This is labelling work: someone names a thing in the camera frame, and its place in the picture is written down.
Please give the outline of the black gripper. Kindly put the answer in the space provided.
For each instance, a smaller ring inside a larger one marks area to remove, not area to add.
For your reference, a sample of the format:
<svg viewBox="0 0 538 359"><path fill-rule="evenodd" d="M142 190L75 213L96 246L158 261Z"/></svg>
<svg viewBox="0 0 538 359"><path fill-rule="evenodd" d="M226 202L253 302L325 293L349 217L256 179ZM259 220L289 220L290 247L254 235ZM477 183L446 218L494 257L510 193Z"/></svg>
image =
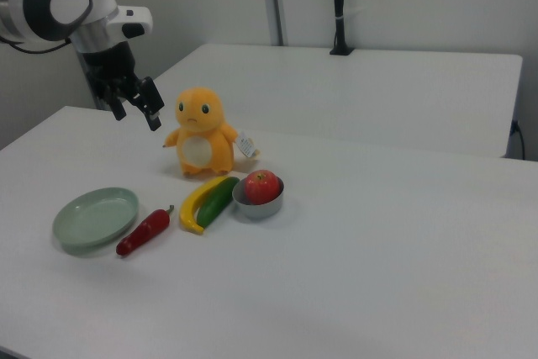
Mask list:
<svg viewBox="0 0 538 359"><path fill-rule="evenodd" d="M129 44L124 41L107 50L82 54L87 65L87 79L95 95L109 107L117 121L126 116L121 98L130 103L146 119L151 131L161 127L160 111L164 102L150 77L138 79L135 75L135 58Z"/></svg>

